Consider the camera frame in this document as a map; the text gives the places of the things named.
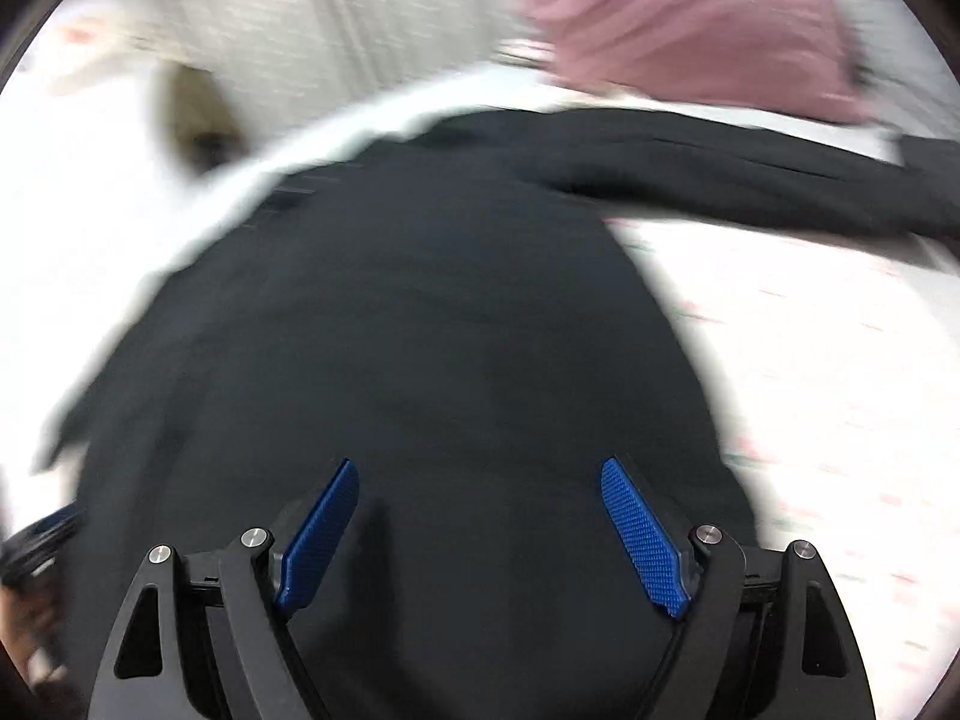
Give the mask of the pink pillow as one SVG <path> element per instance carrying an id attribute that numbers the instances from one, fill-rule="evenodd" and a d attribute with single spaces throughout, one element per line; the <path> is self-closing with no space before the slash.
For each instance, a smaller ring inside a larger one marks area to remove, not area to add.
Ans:
<path id="1" fill-rule="evenodd" d="M 584 91 L 838 125 L 869 112 L 835 0 L 521 0 L 551 71 Z"/>

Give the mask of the large black garment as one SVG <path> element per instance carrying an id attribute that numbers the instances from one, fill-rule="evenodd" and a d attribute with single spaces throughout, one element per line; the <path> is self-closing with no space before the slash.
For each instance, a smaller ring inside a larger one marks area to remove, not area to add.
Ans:
<path id="1" fill-rule="evenodd" d="M 89 694 L 156 544 L 213 550 L 358 465 L 293 621 L 335 717 L 626 718 L 669 644 L 599 497 L 754 512 L 608 202 L 840 236 L 958 231 L 958 148 L 882 163 L 667 114 L 477 112 L 285 177 L 156 293 L 60 424 L 86 450 L 64 652 Z"/>

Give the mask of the grey quilted blanket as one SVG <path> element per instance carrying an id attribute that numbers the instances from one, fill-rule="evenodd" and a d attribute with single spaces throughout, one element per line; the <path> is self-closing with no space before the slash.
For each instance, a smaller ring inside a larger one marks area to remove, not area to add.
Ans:
<path id="1" fill-rule="evenodd" d="M 885 125 L 958 138 L 958 82 L 903 0 L 836 0 L 854 39 L 857 78 Z"/>

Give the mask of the grey patterned curtain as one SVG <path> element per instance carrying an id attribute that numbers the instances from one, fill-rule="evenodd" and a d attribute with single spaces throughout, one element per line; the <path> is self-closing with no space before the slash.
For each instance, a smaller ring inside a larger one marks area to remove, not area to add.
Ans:
<path id="1" fill-rule="evenodd" d="M 140 2 L 153 44 L 210 71 L 257 143 L 535 32 L 519 0 Z"/>

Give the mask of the olive brown hanging bag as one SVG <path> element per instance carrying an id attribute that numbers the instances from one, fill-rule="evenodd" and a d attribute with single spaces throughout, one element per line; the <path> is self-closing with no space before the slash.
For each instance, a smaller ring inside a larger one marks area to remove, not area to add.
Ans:
<path id="1" fill-rule="evenodd" d="M 158 112 L 166 143 L 192 177 L 244 160 L 251 151 L 235 108 L 205 68 L 167 62 Z"/>

